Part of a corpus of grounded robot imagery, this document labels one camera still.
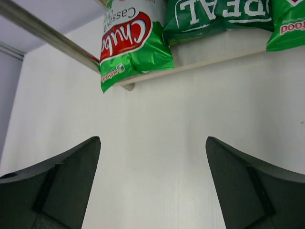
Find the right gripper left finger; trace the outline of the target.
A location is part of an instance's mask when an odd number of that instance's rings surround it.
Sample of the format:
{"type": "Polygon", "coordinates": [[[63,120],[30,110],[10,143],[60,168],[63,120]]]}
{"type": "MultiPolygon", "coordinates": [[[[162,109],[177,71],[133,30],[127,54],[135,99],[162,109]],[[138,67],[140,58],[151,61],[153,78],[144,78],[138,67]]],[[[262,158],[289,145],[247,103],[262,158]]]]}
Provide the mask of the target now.
{"type": "Polygon", "coordinates": [[[80,229],[96,173],[101,141],[70,150],[0,178],[2,229],[80,229]]]}

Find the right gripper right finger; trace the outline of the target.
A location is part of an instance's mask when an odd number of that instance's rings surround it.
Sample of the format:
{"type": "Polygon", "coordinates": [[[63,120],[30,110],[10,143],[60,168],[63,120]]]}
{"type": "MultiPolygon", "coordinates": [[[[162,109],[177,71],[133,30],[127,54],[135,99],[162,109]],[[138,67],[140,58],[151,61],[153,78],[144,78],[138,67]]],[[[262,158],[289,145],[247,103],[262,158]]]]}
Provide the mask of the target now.
{"type": "Polygon", "coordinates": [[[243,153],[215,137],[206,154],[228,229],[303,229],[305,176],[243,153]]]}

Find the green Chuba bag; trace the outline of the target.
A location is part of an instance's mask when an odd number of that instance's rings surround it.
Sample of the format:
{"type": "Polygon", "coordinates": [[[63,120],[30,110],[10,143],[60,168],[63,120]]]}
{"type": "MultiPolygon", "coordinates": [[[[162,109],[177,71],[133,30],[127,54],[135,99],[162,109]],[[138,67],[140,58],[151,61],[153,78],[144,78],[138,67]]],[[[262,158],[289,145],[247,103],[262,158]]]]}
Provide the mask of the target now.
{"type": "Polygon", "coordinates": [[[274,32],[266,45],[268,52],[282,51],[305,44],[305,2],[273,0],[274,32]]]}
{"type": "Polygon", "coordinates": [[[174,67],[163,41],[164,0],[109,0],[102,28],[101,90],[151,71],[174,67]]]}

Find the dark green Real chips bag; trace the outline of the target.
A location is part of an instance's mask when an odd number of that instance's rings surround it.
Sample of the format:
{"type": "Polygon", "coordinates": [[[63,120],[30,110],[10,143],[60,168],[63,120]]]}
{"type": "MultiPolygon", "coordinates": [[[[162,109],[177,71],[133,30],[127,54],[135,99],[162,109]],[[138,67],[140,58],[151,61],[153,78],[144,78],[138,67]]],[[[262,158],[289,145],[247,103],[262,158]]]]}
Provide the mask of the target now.
{"type": "Polygon", "coordinates": [[[269,0],[170,0],[163,38],[176,45],[246,27],[274,31],[269,0]]]}

